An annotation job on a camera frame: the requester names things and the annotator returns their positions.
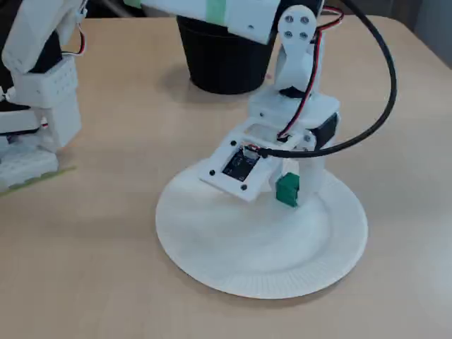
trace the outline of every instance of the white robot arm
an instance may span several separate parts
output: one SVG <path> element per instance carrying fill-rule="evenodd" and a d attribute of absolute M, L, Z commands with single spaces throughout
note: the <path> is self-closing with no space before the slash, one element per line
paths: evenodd
<path fill-rule="evenodd" d="M 23 0 L 18 7 L 2 52 L 14 86 L 0 92 L 0 101 L 21 108 L 0 112 L 0 191 L 57 171 L 55 153 L 81 129 L 76 65 L 61 45 L 85 17 L 85 5 Z"/>
<path fill-rule="evenodd" d="M 268 184 L 276 189 L 285 174 L 283 159 L 277 155 L 268 157 L 262 150 L 273 154 L 310 153 L 333 145 L 340 122 L 340 103 L 319 93 L 323 32 L 330 27 L 317 26 L 324 0 L 142 2 L 223 25 L 231 33 L 264 44 L 275 31 L 281 36 L 275 83 L 251 97 L 248 120 L 235 128 L 207 161 L 199 174 L 201 180 L 245 201 L 253 201 Z M 8 187 L 56 170 L 55 152 L 81 128 L 73 57 L 63 56 L 41 73 L 33 73 L 33 69 L 54 32 L 61 44 L 67 42 L 73 28 L 86 15 L 85 5 L 84 0 L 23 0 L 18 10 L 2 54 L 14 82 L 6 99 L 31 109 L 0 114 L 0 189 L 1 185 Z M 40 126 L 41 118 L 48 121 L 45 129 Z M 16 145 L 11 145 L 2 134 L 35 128 L 37 133 L 19 137 L 18 143 L 35 146 L 31 151 L 25 150 L 26 157 L 41 152 L 49 159 L 49 166 L 23 170 L 4 166 L 15 168 L 5 174 L 2 165 L 17 162 L 18 157 L 24 157 L 24 151 L 17 147 L 11 152 Z M 295 206 L 303 204 L 320 188 L 324 162 L 321 157 L 306 157 L 298 160 L 298 165 L 299 180 L 292 187 L 298 199 L 289 202 Z"/>

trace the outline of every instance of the cable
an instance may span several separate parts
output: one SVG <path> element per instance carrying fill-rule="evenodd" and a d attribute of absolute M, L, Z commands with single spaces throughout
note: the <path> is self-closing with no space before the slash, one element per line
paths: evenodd
<path fill-rule="evenodd" d="M 331 21 L 330 23 L 326 23 L 325 25 L 318 26 L 317 29 L 322 30 L 322 31 L 329 30 L 330 28 L 334 28 L 334 27 L 340 25 L 345 17 L 344 11 L 337 7 L 325 6 L 323 8 L 323 12 L 337 14 L 337 15 L 339 15 L 339 18 L 337 18 L 334 21 Z"/>
<path fill-rule="evenodd" d="M 300 102 L 300 105 L 298 106 L 297 112 L 295 113 L 295 115 L 293 116 L 293 118 L 290 120 L 290 122 L 287 124 L 287 126 L 280 132 L 278 133 L 278 139 L 282 139 L 285 138 L 287 135 L 287 132 L 294 126 L 295 122 L 297 122 L 300 114 L 302 113 L 304 106 L 307 103 L 307 100 L 311 97 L 311 93 L 312 93 L 312 89 L 314 87 L 314 83 L 317 77 L 317 69 L 319 67 L 319 60 L 320 60 L 320 45 L 321 45 L 321 40 L 322 40 L 322 35 L 323 32 L 325 30 L 329 30 L 330 28 L 333 28 L 337 25 L 340 25 L 342 23 L 342 20 L 345 16 L 344 12 L 336 7 L 331 7 L 331 6 L 327 6 L 323 9 L 323 11 L 325 12 L 330 12 L 330 13 L 334 13 L 334 14 L 338 14 L 339 18 L 337 18 L 336 20 L 327 23 L 325 25 L 319 26 L 317 27 L 316 30 L 316 39 L 314 40 L 314 44 L 315 44 L 315 48 L 314 48 L 314 65 L 312 67 L 312 73 L 311 73 L 311 77 L 309 79 L 308 82 L 308 86 L 306 89 L 306 92 L 304 94 L 304 97 L 302 99 L 302 101 Z"/>
<path fill-rule="evenodd" d="M 346 150 L 362 141 L 366 140 L 368 137 L 372 136 L 375 132 L 377 132 L 388 120 L 393 111 L 394 105 L 397 100 L 397 91 L 398 91 L 398 80 L 397 80 L 397 71 L 396 66 L 394 65 L 394 60 L 391 55 L 391 51 L 389 50 L 388 45 L 384 41 L 384 38 L 381 36 L 381 33 L 375 27 L 375 25 L 366 17 L 366 15 L 353 3 L 352 0 L 340 0 L 343 4 L 345 4 L 366 26 L 372 36 L 375 38 L 376 42 L 380 46 L 381 51 L 385 57 L 386 63 L 388 64 L 389 75 L 391 77 L 391 92 L 389 95 L 388 103 L 386 105 L 385 110 L 379 117 L 379 119 L 366 131 L 361 133 L 354 138 L 335 145 L 333 147 L 325 148 L 323 150 L 317 150 L 313 152 L 299 152 L 299 151 L 287 151 L 287 150 L 272 150 L 268 148 L 261 148 L 258 151 L 258 154 L 262 157 L 281 157 L 281 158 L 292 158 L 292 159 L 302 159 L 309 157 L 323 157 L 326 155 L 331 155 L 334 153 L 338 153 L 342 150 Z"/>
<path fill-rule="evenodd" d="M 309 82 L 308 82 L 306 92 L 304 94 L 304 97 L 303 97 L 301 103 L 299 104 L 297 112 L 295 113 L 293 118 L 289 121 L 289 124 L 287 124 L 287 126 L 280 133 L 278 133 L 278 138 L 285 137 L 287 132 L 293 127 L 295 122 L 297 122 L 300 114 L 303 112 L 305 104 L 307 103 L 308 99 L 311 97 L 312 88 L 314 87 L 314 83 L 315 83 L 316 77 L 317 77 L 317 71 L 319 69 L 321 42 L 322 42 L 322 31 L 318 31 L 318 33 L 316 35 L 316 40 L 314 43 L 315 47 L 314 47 L 314 62 L 313 62 L 313 66 L 312 66 L 312 73 L 311 73 L 311 78 L 309 79 Z"/>
<path fill-rule="evenodd" d="M 80 5 L 80 8 L 83 10 L 88 5 L 88 0 L 83 0 L 82 4 Z"/>
<path fill-rule="evenodd" d="M 80 32 L 80 39 L 81 39 L 81 43 L 80 43 L 80 49 L 78 50 L 78 52 L 63 52 L 63 55 L 71 55 L 73 57 L 81 57 L 85 54 L 86 52 L 86 36 L 85 33 L 82 30 L 82 27 L 80 24 L 77 24 L 78 27 L 78 31 Z"/>

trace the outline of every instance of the black cable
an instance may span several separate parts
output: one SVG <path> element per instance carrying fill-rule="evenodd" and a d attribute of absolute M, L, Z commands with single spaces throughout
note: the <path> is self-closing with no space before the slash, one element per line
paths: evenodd
<path fill-rule="evenodd" d="M 357 145 L 358 143 L 361 143 L 362 141 L 366 140 L 368 137 L 372 136 L 375 132 L 377 132 L 385 124 L 386 120 L 388 120 L 389 116 L 391 115 L 394 105 L 396 104 L 397 88 L 398 88 L 397 71 L 396 71 L 396 67 L 394 65 L 394 60 L 391 55 L 391 51 L 389 50 L 388 45 L 384 41 L 384 38 L 381 36 L 380 32 L 375 27 L 375 25 L 353 3 L 352 0 L 340 0 L 340 1 L 343 4 L 345 4 L 367 27 L 367 29 L 370 31 L 372 36 L 375 38 L 376 42 L 379 44 L 381 51 L 383 52 L 383 55 L 385 57 L 386 63 L 388 64 L 389 75 L 391 77 L 391 93 L 389 95 L 388 104 L 386 105 L 386 108 L 383 111 L 383 114 L 379 117 L 379 119 L 375 122 L 375 124 L 372 125 L 365 132 L 361 133 L 360 135 L 358 135 L 344 143 L 340 143 L 333 147 L 329 147 L 329 148 L 325 148 L 323 150 L 317 150 L 317 151 L 313 151 L 313 152 L 272 150 L 269 148 L 261 148 L 258 151 L 260 156 L 262 156 L 262 157 L 268 157 L 268 156 L 281 157 L 281 158 L 285 158 L 285 159 L 289 159 L 289 158 L 302 159 L 302 158 L 308 158 L 308 157 L 323 157 L 326 155 L 338 153 L 342 150 L 346 150 L 347 148 Z"/>

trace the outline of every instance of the green terminal block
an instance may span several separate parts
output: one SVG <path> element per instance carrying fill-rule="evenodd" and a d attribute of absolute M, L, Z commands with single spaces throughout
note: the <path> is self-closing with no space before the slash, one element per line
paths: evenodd
<path fill-rule="evenodd" d="M 299 176 L 287 173 L 276 182 L 276 199 L 291 207 L 298 207 Z"/>

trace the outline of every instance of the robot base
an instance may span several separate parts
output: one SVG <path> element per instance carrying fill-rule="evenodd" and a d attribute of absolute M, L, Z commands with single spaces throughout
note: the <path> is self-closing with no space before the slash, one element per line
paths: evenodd
<path fill-rule="evenodd" d="M 345 277 L 364 253 L 364 209 L 332 174 L 290 208 L 269 190 L 253 203 L 218 191 L 198 179 L 203 165 L 167 185 L 156 214 L 167 255 L 200 283 L 249 298 L 300 297 Z"/>
<path fill-rule="evenodd" d="M 0 156 L 0 192 L 43 174 L 56 172 L 58 167 L 54 153 L 28 145 L 13 144 Z"/>

